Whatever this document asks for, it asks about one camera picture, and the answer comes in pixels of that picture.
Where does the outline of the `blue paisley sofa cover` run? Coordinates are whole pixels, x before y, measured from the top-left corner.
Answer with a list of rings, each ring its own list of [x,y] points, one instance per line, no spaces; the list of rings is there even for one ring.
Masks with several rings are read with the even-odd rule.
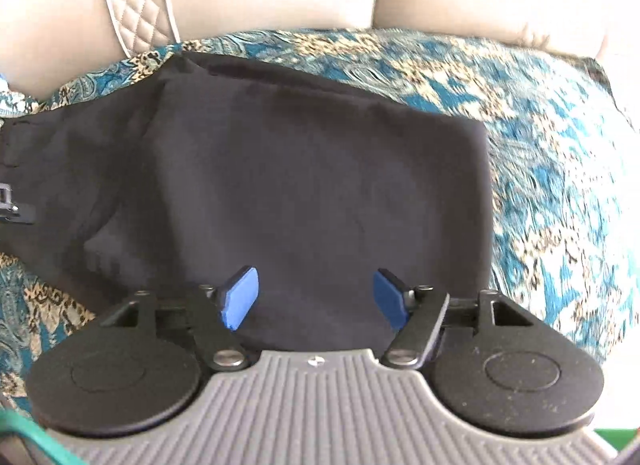
[[[492,207],[485,287],[599,361],[638,325],[639,123],[618,110],[597,62],[401,30],[235,33],[154,48],[44,101],[3,92],[2,126],[104,98],[186,52],[283,66],[482,123]],[[101,313],[1,248],[1,393],[11,407],[29,413],[30,367]]]

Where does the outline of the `black pants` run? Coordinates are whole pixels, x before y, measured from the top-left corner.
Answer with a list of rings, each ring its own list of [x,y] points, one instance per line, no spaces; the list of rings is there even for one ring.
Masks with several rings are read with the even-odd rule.
[[[383,350],[381,268],[461,297],[489,281],[482,123],[266,62],[186,52],[7,122],[1,179],[36,213],[2,251],[94,313],[256,268],[250,347]]]

